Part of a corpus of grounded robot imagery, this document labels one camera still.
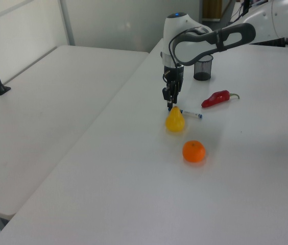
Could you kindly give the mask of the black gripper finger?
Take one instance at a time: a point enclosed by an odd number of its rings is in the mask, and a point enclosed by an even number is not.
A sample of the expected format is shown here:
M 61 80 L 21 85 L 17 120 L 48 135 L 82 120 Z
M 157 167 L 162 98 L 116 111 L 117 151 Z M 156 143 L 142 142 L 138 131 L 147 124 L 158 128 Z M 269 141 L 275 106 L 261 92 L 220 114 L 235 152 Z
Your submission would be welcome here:
M 165 87 L 162 89 L 163 98 L 168 103 L 172 102 L 172 91 L 170 88 L 170 83 L 166 83 Z
M 167 107 L 172 108 L 174 104 L 178 102 L 178 94 L 179 94 L 179 82 L 173 81 L 167 83 L 167 91 L 169 93 L 169 98 L 167 100 Z

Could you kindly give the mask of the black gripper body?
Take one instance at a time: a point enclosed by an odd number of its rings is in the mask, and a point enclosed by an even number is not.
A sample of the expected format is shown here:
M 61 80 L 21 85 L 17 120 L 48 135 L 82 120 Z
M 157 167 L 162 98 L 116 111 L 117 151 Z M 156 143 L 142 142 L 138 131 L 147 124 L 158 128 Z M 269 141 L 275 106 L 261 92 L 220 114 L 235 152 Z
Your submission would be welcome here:
M 181 88 L 183 83 L 183 73 L 184 73 L 183 65 L 178 64 L 176 68 L 170 68 L 164 66 L 162 78 L 169 86 L 177 85 L 178 88 Z

